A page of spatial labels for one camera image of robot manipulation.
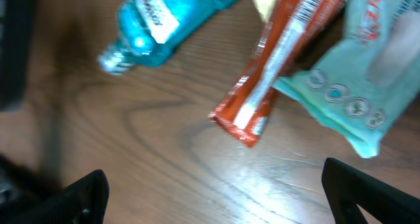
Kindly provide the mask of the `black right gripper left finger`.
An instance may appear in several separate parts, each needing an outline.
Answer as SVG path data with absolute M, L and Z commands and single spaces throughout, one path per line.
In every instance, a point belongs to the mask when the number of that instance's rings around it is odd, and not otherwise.
M 67 186 L 60 194 L 17 215 L 12 224 L 102 224 L 110 189 L 101 169 Z

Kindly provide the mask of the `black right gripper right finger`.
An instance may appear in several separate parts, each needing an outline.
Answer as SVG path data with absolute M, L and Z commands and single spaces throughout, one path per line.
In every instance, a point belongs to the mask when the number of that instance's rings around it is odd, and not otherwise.
M 336 223 L 366 223 L 364 209 L 381 223 L 418 223 L 419 199 L 335 158 L 327 158 L 322 186 Z

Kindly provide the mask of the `mint green snack packet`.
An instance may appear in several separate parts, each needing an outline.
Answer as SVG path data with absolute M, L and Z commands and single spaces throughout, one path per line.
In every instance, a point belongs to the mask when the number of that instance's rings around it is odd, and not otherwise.
M 419 0 L 349 0 L 342 39 L 311 69 L 274 87 L 362 158 L 419 93 Z

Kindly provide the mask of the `red white snack bar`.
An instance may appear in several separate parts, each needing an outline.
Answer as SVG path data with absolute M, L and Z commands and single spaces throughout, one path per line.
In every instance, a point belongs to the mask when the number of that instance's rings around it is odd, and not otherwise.
M 248 147 L 268 121 L 277 78 L 339 13 L 346 0 L 276 0 L 254 55 L 209 120 Z

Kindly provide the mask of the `blue mouthwash bottle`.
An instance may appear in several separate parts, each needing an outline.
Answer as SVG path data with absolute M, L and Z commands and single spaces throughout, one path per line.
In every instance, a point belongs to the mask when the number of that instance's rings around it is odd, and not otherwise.
M 124 0 L 117 39 L 98 56 L 100 67 L 121 75 L 135 65 L 156 67 L 205 21 L 237 0 Z

